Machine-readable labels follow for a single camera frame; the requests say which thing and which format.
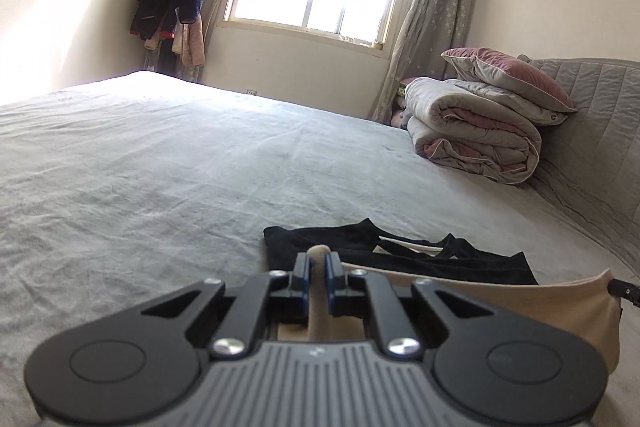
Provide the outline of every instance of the window frame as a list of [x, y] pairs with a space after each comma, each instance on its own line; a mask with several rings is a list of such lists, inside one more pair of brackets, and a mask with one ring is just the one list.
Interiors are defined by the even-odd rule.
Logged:
[[376, 42], [367, 42], [355, 38], [347, 38], [338, 33], [316, 30], [306, 27], [313, 0], [307, 1], [303, 26], [294, 26], [283, 23], [261, 21], [256, 19], [236, 18], [233, 13], [238, 0], [225, 0], [223, 9], [220, 10], [217, 26], [235, 27], [241, 29], [257, 30], [272, 34], [294, 35], [314, 41], [345, 46], [352, 50], [365, 52], [378, 57], [388, 58], [390, 56], [391, 41], [398, 25], [398, 11], [405, 0], [390, 0], [386, 6], [382, 17], [382, 24], [378, 29]]

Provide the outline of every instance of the mattress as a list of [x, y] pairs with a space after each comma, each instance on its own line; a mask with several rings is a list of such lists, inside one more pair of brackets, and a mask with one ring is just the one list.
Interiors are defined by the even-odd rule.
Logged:
[[[0, 142], [2, 426], [37, 421], [22, 367], [38, 343], [204, 277], [242, 283], [272, 225], [370, 217], [524, 251], [540, 283], [637, 282], [531, 187], [431, 164], [406, 131], [155, 73], [1, 106]], [[601, 426], [640, 417], [640, 310], [625, 306], [621, 336]]]

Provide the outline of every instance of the screw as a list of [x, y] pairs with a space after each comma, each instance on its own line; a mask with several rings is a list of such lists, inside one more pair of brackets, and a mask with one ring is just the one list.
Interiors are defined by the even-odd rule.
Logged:
[[213, 350], [219, 355], [239, 355], [244, 351], [244, 342], [238, 339], [218, 339]]
[[400, 337], [386, 344], [386, 349], [394, 355], [413, 355], [420, 349], [420, 342], [411, 337]]

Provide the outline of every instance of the rolled blanket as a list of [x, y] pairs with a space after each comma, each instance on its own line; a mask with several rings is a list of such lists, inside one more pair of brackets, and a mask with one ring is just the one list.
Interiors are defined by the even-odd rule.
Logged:
[[499, 103], [419, 78], [406, 88], [406, 108], [414, 115], [407, 130], [415, 152], [437, 165], [508, 185], [522, 183], [538, 165], [540, 133]]

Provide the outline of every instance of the pink and gray pillow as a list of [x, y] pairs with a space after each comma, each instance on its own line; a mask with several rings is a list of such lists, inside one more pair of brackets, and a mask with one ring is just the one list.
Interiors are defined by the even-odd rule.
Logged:
[[573, 100], [548, 74], [518, 58], [489, 48], [454, 48], [442, 54], [461, 80], [481, 80], [558, 112], [575, 112]]

